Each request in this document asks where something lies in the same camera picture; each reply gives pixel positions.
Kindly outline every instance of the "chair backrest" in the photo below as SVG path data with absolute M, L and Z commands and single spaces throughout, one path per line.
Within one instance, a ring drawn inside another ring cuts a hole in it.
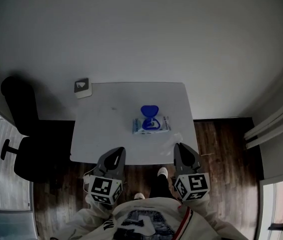
M 36 131 L 39 120 L 32 86 L 9 76 L 1 83 L 1 93 L 5 96 L 17 130 L 23 135 L 31 136 Z

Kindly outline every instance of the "black pants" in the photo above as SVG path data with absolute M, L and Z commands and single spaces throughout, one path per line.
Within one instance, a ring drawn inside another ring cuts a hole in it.
M 161 174 L 154 180 L 149 198 L 172 198 L 176 200 L 170 191 L 168 180 L 165 175 Z

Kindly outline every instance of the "black handle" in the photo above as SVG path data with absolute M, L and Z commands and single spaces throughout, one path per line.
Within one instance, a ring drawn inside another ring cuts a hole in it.
M 4 142 L 4 144 L 3 144 L 3 146 L 2 146 L 2 149 L 1 149 L 1 154 L 0 154 L 1 160 L 4 160 L 4 159 L 5 159 L 6 152 L 10 152 L 10 153 L 17 154 L 18 149 L 15 149 L 15 148 L 13 148 L 13 147 L 10 147 L 9 144 L 10 144 L 10 140 L 9 140 L 9 139 L 6 139 L 5 142 Z

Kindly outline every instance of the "pipe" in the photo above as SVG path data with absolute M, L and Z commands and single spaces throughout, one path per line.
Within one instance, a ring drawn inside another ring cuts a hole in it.
M 264 126 L 264 128 L 256 131 L 255 133 L 253 133 L 252 135 L 250 135 L 249 137 L 246 138 L 246 140 L 251 139 L 252 137 L 255 137 L 256 135 L 264 132 L 265 130 L 267 130 L 268 128 L 270 128 L 271 126 L 273 126 L 274 124 L 278 123 L 280 120 L 283 119 L 283 114 L 281 114 L 281 116 L 277 117 L 274 121 L 270 122 L 269 124 L 267 124 L 266 126 Z
M 247 143 L 246 148 L 249 150 L 250 148 L 260 145 L 282 133 L 283 133 L 283 124 L 281 126 L 278 126 L 276 129 L 270 131 L 269 133 L 265 134 L 264 136 L 261 136 L 260 138 Z
M 244 139 L 249 140 L 250 138 L 252 138 L 252 135 L 255 132 L 261 130 L 262 128 L 270 124 L 272 121 L 280 117 L 282 114 L 283 114 L 283 106 L 280 109 L 278 109 L 275 113 L 273 113 L 271 116 L 269 116 L 264 121 L 262 121 L 260 124 L 256 125 L 253 129 L 247 131 L 243 136 Z

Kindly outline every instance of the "cable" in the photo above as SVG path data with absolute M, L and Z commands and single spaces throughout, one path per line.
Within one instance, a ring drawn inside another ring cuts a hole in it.
M 91 169 L 91 170 L 89 170 L 89 171 L 87 171 L 87 172 L 85 172 L 84 174 L 83 174 L 83 176 L 82 176 L 82 179 L 83 179 L 83 183 L 82 183 L 82 189 L 88 194 L 88 192 L 85 190 L 85 179 L 84 179 L 84 177 L 85 177 L 85 175 L 86 174 L 89 174 L 91 171 L 93 171 L 94 169 L 96 168 L 96 166 L 93 168 L 93 169 Z

